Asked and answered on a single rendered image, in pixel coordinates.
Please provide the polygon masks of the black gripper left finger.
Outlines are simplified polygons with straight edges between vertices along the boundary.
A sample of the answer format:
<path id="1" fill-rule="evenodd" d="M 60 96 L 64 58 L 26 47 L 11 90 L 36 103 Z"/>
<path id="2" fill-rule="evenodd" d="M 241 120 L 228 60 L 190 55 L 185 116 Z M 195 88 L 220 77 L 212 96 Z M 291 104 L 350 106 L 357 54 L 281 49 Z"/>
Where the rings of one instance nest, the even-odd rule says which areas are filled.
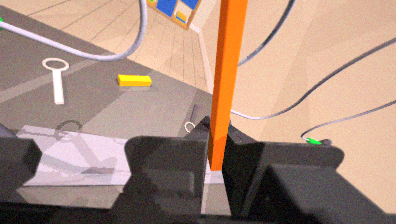
<path id="1" fill-rule="evenodd" d="M 194 173 L 194 197 L 202 208 L 210 116 L 205 116 L 184 137 L 136 136 L 124 145 L 130 173 L 134 169 L 190 171 Z"/>

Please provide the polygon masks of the yellow rectangular block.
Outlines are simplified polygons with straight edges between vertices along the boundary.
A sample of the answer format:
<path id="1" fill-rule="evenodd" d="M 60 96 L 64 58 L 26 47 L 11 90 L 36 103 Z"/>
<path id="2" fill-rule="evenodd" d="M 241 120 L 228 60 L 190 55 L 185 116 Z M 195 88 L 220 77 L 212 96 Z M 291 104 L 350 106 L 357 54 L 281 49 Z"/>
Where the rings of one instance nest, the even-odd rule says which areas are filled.
<path id="1" fill-rule="evenodd" d="M 149 76 L 118 75 L 120 86 L 150 86 Z"/>

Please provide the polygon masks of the orange handle with grey loop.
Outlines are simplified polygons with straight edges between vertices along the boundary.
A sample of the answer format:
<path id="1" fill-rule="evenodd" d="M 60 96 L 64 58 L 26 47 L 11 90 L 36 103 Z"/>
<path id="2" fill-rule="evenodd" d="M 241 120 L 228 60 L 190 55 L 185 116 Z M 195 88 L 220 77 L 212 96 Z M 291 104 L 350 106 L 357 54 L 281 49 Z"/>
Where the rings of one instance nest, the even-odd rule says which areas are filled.
<path id="1" fill-rule="evenodd" d="M 222 169 L 248 0 L 221 0 L 208 161 Z"/>

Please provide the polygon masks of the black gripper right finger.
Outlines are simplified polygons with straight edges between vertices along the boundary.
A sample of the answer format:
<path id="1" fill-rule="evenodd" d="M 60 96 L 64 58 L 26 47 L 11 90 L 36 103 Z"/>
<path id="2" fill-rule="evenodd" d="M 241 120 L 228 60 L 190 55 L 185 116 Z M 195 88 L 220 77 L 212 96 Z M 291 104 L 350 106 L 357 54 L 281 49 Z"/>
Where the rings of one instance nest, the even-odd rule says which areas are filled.
<path id="1" fill-rule="evenodd" d="M 344 151 L 327 144 L 257 141 L 228 124 L 222 175 L 231 216 L 248 216 L 267 166 L 271 164 L 331 167 Z"/>

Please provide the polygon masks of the white loop with straight handle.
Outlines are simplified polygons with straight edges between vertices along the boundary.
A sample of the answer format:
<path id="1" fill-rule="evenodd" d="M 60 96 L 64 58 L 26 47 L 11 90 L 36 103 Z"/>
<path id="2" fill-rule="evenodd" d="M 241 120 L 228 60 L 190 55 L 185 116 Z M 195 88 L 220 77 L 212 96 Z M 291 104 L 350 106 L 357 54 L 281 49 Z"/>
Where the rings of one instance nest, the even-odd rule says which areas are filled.
<path id="1" fill-rule="evenodd" d="M 59 60 L 66 64 L 65 68 L 55 69 L 48 67 L 46 62 L 49 60 Z M 64 104 L 64 96 L 63 96 L 63 87 L 62 87 L 62 78 L 61 78 L 61 71 L 67 70 L 69 68 L 69 64 L 62 59 L 59 58 L 46 58 L 42 61 L 42 65 L 47 69 L 53 70 L 53 80 L 54 80 L 54 93 L 55 93 L 55 103 L 56 104 Z"/>

